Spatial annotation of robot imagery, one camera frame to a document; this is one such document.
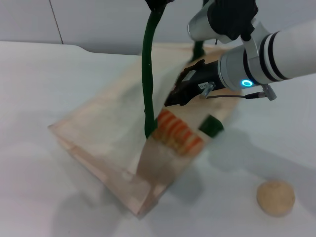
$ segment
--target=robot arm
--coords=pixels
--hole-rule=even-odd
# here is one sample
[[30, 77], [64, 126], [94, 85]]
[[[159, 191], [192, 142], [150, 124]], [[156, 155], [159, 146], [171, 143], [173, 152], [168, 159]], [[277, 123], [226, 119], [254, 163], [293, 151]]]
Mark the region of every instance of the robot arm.
[[[222, 17], [230, 15], [224, 26], [215, 22], [220, 8], [227, 13]], [[198, 94], [206, 97], [207, 92], [224, 87], [241, 90], [262, 86], [264, 97], [274, 100], [270, 83], [316, 73], [316, 20], [271, 34], [253, 18], [257, 11], [254, 0], [210, 0], [202, 8], [188, 24], [193, 40], [228, 43], [240, 35], [243, 45], [227, 51], [216, 62], [199, 62], [184, 71], [166, 106], [185, 105]]]

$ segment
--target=metal bracket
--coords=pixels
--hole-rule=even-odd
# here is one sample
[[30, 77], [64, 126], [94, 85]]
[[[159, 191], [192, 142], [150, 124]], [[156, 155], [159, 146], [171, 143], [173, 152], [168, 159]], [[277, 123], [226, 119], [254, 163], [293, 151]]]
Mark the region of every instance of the metal bracket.
[[242, 41], [247, 52], [248, 60], [259, 57], [260, 43], [265, 36], [270, 34], [261, 22], [255, 18], [251, 21], [251, 23], [255, 28], [251, 33], [251, 39], [249, 41]]
[[265, 94], [265, 96], [270, 100], [275, 100], [277, 98], [277, 95], [275, 94], [275, 92], [273, 91], [273, 89], [271, 88], [270, 85], [266, 84], [262, 86], [263, 92]]
[[214, 90], [215, 88], [215, 83], [214, 82], [209, 82], [207, 87], [204, 89], [204, 91], [201, 93], [201, 95], [199, 96], [201, 99], [207, 99], [207, 96], [209, 95], [209, 93]]

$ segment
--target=blue led ring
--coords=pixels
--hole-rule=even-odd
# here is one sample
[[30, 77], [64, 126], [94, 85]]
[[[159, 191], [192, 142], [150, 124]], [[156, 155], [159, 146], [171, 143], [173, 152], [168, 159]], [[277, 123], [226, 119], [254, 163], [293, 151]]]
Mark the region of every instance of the blue led ring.
[[242, 80], [242, 81], [241, 81], [241, 84], [242, 84], [243, 86], [250, 87], [250, 86], [253, 85], [253, 82], [250, 81], [250, 80]]

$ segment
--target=round bun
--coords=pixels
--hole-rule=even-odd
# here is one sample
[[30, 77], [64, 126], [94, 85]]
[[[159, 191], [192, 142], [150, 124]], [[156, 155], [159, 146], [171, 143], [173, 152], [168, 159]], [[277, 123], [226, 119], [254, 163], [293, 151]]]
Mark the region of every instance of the round bun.
[[292, 186], [285, 181], [267, 181], [258, 187], [257, 201], [267, 214], [284, 216], [292, 210], [295, 194]]

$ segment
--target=white wall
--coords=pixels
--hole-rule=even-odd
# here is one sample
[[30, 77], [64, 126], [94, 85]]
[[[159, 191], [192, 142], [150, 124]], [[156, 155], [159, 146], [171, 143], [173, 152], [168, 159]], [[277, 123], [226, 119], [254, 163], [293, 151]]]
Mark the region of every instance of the white wall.
[[[150, 10], [145, 0], [51, 0], [61, 36], [92, 52], [138, 54]], [[187, 23], [202, 0], [170, 3], [155, 42], [192, 42]], [[257, 0], [271, 32], [316, 18], [316, 0]], [[0, 0], [0, 40], [61, 43], [49, 0]]]
[[49, 0], [0, 0], [0, 40], [61, 43]]
[[[201, 4], [202, 0], [170, 3], [155, 41], [191, 42], [186, 26]], [[257, 0], [257, 4], [257, 18], [272, 32], [316, 18], [316, 0]], [[64, 43], [92, 52], [139, 53], [150, 14], [145, 0], [52, 0], [52, 5]]]

